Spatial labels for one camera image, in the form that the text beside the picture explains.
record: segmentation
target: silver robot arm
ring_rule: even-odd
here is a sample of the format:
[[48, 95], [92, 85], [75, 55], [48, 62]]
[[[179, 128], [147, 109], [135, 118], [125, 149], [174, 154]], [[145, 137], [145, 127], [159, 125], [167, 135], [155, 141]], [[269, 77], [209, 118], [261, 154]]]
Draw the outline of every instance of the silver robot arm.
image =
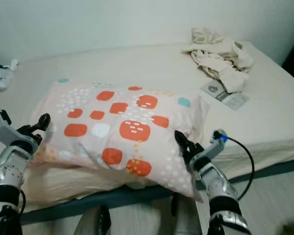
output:
[[37, 124], [13, 129], [5, 110], [0, 110], [0, 142], [7, 147], [0, 154], [0, 235], [22, 234], [19, 222], [19, 194], [24, 182], [24, 171], [41, 143], [35, 130], [46, 131], [49, 114], [40, 117]]
[[209, 197], [210, 221], [208, 235], [250, 235], [247, 222], [237, 199], [237, 192], [223, 172], [211, 160], [224, 149], [226, 133], [213, 133], [211, 146], [206, 150], [175, 131], [175, 139], [182, 150], [185, 163], [195, 171]]

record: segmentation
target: crumpled cloth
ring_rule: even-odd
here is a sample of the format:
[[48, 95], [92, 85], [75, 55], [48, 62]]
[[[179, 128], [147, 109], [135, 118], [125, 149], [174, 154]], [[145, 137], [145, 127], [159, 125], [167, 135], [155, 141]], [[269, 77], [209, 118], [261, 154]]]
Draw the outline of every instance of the crumpled cloth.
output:
[[242, 44], [207, 28], [193, 28], [192, 41], [183, 51], [191, 53], [200, 69], [219, 80], [228, 93], [244, 89], [253, 59]]

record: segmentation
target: blue bed frame edge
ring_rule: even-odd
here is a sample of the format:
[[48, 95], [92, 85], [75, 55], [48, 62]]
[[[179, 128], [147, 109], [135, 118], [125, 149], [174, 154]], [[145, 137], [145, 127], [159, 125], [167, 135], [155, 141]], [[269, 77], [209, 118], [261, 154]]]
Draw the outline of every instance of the blue bed frame edge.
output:
[[[255, 178], [262, 178], [294, 171], [294, 160], [286, 163], [279, 163], [255, 173]], [[243, 175], [231, 180], [232, 183], [248, 180], [249, 175]], [[108, 208], [121, 207], [136, 203], [147, 202], [155, 199], [172, 196], [173, 192], [159, 185], [143, 189], [131, 189], [123, 186], [108, 192], [98, 192], [80, 200], [72, 200], [53, 207], [24, 213], [21, 217], [21, 224], [31, 224], [48, 220], [55, 220], [69, 216], [79, 215], [88, 209], [100, 205]]]

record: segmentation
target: patterned pillowcase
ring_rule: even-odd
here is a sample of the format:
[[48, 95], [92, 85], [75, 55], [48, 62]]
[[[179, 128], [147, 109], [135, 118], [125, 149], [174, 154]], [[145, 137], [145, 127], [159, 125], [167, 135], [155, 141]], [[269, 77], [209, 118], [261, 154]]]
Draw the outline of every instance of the patterned pillowcase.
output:
[[196, 94], [62, 79], [32, 116], [51, 115], [32, 165], [122, 170], [197, 198], [174, 131], [200, 141], [208, 109]]

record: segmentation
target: plastic bag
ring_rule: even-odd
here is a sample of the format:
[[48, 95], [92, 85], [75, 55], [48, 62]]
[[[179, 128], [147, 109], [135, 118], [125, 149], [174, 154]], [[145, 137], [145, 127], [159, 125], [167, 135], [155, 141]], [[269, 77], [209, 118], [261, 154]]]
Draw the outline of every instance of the plastic bag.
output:
[[0, 90], [6, 89], [10, 82], [11, 79], [13, 78], [13, 70], [15, 69], [16, 65], [12, 66], [1, 66], [0, 65]]

